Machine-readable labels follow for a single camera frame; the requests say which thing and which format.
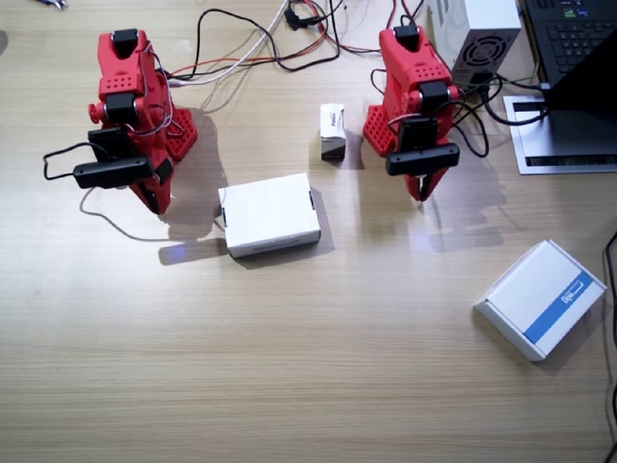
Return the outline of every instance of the cooling fan grille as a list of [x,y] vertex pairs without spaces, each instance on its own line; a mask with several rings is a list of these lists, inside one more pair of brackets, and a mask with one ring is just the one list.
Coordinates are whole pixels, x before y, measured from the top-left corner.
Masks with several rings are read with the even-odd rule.
[[501,37],[483,37],[466,48],[463,52],[463,60],[471,67],[488,66],[501,59],[506,49],[507,43]]

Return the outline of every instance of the light wood grain surface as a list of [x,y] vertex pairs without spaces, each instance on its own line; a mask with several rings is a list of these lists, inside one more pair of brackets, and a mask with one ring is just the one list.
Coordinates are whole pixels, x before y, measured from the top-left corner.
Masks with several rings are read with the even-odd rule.
[[[200,139],[165,216],[128,190],[85,198],[72,179],[46,182],[41,157],[94,128],[98,34],[144,29],[174,69],[193,59],[206,8],[268,24],[279,1],[69,2],[63,13],[0,6],[0,461],[602,461],[609,306],[538,365],[471,307],[546,238],[603,276],[615,176],[521,177],[509,131],[488,122],[490,158],[464,149],[418,206],[361,139],[381,59],[343,54],[294,74],[267,65],[174,90]],[[346,3],[344,42],[376,46],[391,2]],[[208,18],[202,57],[251,32]],[[275,37],[286,54],[314,33],[281,25]],[[532,69],[522,35],[501,71]],[[347,108],[342,166],[319,159],[326,102]],[[77,151],[53,169],[91,158]],[[232,260],[217,189],[299,172],[316,190],[319,245]]]

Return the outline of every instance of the red robotic arm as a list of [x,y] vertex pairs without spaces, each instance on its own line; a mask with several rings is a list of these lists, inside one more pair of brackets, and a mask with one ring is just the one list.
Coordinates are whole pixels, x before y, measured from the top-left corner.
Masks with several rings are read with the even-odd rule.
[[129,185],[152,212],[162,214],[170,204],[174,166],[197,141],[191,114],[174,106],[165,70],[144,31],[101,35],[98,61],[100,102],[89,106],[89,114],[102,128],[88,136],[107,152],[94,150],[98,162],[77,169],[77,182]]
[[458,89],[424,30],[410,24],[379,35],[388,81],[384,102],[370,106],[363,135],[387,159],[390,175],[405,175],[409,193],[426,201],[460,151],[446,138]]

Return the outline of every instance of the small package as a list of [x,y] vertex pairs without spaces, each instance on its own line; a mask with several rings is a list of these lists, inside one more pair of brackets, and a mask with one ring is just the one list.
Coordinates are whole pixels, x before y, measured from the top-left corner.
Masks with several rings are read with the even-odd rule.
[[531,362],[544,360],[606,286],[557,246],[531,248],[475,306]]
[[233,258],[315,243],[321,237],[307,174],[219,189]]
[[321,105],[321,159],[342,161],[345,158],[344,104]]

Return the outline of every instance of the black connector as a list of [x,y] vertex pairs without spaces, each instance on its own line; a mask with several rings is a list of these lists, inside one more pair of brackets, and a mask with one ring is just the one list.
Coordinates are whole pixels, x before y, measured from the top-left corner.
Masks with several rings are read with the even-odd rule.
[[300,17],[294,13],[291,8],[285,10],[285,20],[287,21],[287,25],[294,31],[300,29]]
[[397,151],[422,150],[435,146],[437,119],[417,116],[401,121],[398,129]]
[[88,141],[103,148],[94,150],[96,160],[99,162],[138,155],[123,126],[92,130],[88,132]]
[[394,28],[396,41],[407,51],[418,52],[420,49],[420,31],[415,24],[398,26]]
[[423,82],[418,86],[422,94],[422,113],[430,114],[443,108],[450,100],[450,93],[443,81]]
[[121,60],[125,60],[133,54],[137,47],[139,38],[139,32],[137,29],[125,29],[123,31],[116,31],[112,35],[112,43],[116,54]]
[[470,86],[477,87],[482,84],[486,84],[488,81],[492,80],[495,77],[494,74],[490,72],[477,72],[471,78]]

